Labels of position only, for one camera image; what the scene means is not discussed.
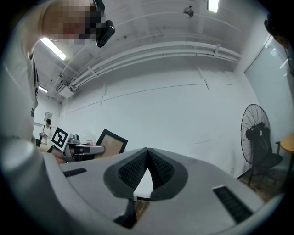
wooden floor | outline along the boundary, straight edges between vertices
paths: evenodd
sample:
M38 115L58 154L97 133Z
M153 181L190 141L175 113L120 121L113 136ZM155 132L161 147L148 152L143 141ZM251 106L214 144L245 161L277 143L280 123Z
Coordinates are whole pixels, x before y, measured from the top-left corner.
M240 181L244 183L247 186L248 179L250 176L250 171L248 171L241 179ZM272 179L264 177L264 179L261 182L261 176L253 176L250 188L255 191L259 197L264 201L268 202L275 196L277 196L280 191L281 187L285 181L286 178L286 172L285 171L274 171L273 176L277 179L276 184L274 185L274 181ZM136 209L136 218L137 221L142 217L143 213L147 210L150 202L149 201L140 201L138 200L135 204Z
M273 172L274 174L272 174L272 176L277 179L276 185L273 184L274 181L272 179L264 177L264 179L262 180L261 176L253 176L250 183L250 188L254 190L264 202L268 202L281 192L282 185L286 179L285 171L275 170ZM240 181L247 185L249 176L250 171L248 171L240 179Z

desk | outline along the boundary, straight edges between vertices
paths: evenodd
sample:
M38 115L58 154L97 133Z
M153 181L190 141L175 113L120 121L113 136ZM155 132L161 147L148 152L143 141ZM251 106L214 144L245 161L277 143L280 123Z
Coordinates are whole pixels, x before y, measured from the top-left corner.
M118 215L125 214L128 198L132 198L134 195L134 192L130 190L130 193L125 195L130 195L131 197L117 197L116 195L119 195L118 193L121 189L112 191L109 185L106 184L105 178L115 179L119 168L112 172L112 176L109 172L107 176L106 171L111 166L132 157L142 150L135 149L115 157L104 157L60 165L57 165L50 154L44 153L43 155L50 183L64 209L68 213L77 213L73 215L76 216L78 222L81 219L83 221L101 222L101 219L104 218L114 221ZM156 201L150 203L148 209L144 212L144 219L139 220L133 227L134 234L141 234L142 231L149 234L190 234L195 229L203 234L210 234L235 226L234 219L226 211L215 192L212 191L216 187L219 188L220 185L226 185L236 195L235 197L253 213L264 205L257 194L250 188L216 166L176 153L159 149L154 150L160 155L184 166L188 178L184 188L175 197L160 201L155 199ZM72 177L64 177L63 172L77 168L84 168L87 172ZM170 182L172 181L168 181L162 188L168 187ZM151 179L150 181L148 178L146 179L146 184L143 185L143 188L137 193L137 196L149 195L153 188ZM123 234L123 232L115 231L114 234Z
M289 169L288 169L286 180L285 180L285 182L288 182L291 175L293 162L294 162L294 134L288 135L282 139L281 148L291 153L291 161L290 161Z

black fan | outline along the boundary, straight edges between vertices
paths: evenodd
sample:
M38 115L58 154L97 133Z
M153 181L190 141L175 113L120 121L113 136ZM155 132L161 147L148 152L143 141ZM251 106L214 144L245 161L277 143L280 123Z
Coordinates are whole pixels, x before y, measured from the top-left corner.
M257 104L249 105L242 118L241 146L246 161L255 164L264 158L271 146L270 123L265 111Z

fluorescent light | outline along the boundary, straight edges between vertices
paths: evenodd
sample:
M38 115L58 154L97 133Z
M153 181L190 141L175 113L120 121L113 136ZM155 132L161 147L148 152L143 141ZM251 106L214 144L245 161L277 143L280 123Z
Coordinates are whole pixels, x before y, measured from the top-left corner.
M217 13L217 10L219 8L219 0L208 0L207 1L207 9L209 11L213 11Z
M45 88L43 88L41 86L39 86L39 89L42 90L42 91L44 91L44 92L46 92L46 93L48 92L48 90L46 90Z
M56 55L60 57L60 59L64 60L66 58L66 55L59 50L57 46L55 46L49 39L42 38L41 41L50 48L51 51L53 51Z

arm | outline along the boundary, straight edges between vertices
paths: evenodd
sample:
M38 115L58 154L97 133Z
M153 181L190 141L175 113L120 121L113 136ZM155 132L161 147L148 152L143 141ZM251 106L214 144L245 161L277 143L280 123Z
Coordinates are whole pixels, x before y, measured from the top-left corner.
M45 137L45 135L43 134L43 131L44 131L44 126L41 127L41 130L40 130L40 137Z
M40 152L48 152L48 150L50 148L48 146L41 146L41 147L38 147L38 149L39 149ZM58 164L65 163L64 156L63 156L62 152L59 149L53 149L51 153L54 155L54 157L55 157ZM70 149L70 153L71 153L71 155L73 157L74 156L74 149L73 148Z
M23 21L26 56L32 57L34 46L43 37L67 40L84 34L85 19L95 10L93 0L53 0L38 5Z

